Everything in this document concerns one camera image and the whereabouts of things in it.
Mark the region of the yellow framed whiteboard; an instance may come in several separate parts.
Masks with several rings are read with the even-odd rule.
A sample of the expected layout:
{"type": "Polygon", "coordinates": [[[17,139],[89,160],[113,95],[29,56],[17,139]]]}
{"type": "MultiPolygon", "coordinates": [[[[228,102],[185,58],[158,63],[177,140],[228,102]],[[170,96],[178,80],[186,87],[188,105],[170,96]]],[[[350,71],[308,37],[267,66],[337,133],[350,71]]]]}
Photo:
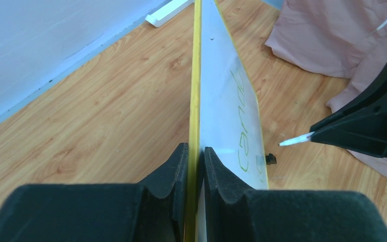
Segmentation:
{"type": "Polygon", "coordinates": [[[216,1],[195,1],[185,241],[205,241],[200,155],[212,147],[249,186],[269,187],[259,103],[216,1]]]}

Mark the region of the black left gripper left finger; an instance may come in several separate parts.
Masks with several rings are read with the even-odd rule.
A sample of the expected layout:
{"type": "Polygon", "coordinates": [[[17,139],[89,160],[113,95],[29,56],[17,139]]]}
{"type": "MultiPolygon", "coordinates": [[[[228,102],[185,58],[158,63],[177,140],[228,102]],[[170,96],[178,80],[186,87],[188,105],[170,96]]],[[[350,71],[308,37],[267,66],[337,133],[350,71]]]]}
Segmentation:
{"type": "Polygon", "coordinates": [[[182,241],[188,144],[135,184],[27,184],[0,208],[0,241],[182,241]]]}

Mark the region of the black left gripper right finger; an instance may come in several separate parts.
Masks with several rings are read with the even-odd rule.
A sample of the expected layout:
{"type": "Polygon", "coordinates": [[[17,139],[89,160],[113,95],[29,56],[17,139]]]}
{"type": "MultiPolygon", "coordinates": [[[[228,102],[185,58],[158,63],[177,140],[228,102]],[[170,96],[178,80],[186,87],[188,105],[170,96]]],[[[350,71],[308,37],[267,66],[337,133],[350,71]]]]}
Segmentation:
{"type": "Polygon", "coordinates": [[[352,191],[255,190],[204,152],[208,241],[387,241],[376,206],[352,191]]]}

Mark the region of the green capped white marker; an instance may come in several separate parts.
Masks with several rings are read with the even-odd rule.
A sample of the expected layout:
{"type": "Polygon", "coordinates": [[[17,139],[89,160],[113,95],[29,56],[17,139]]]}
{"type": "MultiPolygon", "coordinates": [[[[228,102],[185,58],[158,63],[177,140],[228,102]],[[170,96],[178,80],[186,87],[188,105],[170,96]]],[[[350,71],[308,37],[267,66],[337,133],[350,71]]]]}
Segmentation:
{"type": "Polygon", "coordinates": [[[285,141],[279,143],[279,146],[291,146],[291,145],[295,145],[295,144],[298,144],[298,143],[308,142],[308,141],[311,140],[311,136],[313,134],[314,134],[314,132],[310,132],[310,133],[307,133],[307,134],[303,134],[303,135],[300,135],[300,136],[297,136],[297,137],[285,140],[285,141]]]}

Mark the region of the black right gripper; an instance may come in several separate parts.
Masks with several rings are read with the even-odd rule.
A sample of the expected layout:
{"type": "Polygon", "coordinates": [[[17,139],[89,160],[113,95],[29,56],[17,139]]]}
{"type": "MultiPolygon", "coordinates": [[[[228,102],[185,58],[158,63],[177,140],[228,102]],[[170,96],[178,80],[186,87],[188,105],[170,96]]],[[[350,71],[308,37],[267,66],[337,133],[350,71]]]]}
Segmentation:
{"type": "Polygon", "coordinates": [[[387,158],[387,63],[362,93],[310,131],[312,142],[387,158]]]}

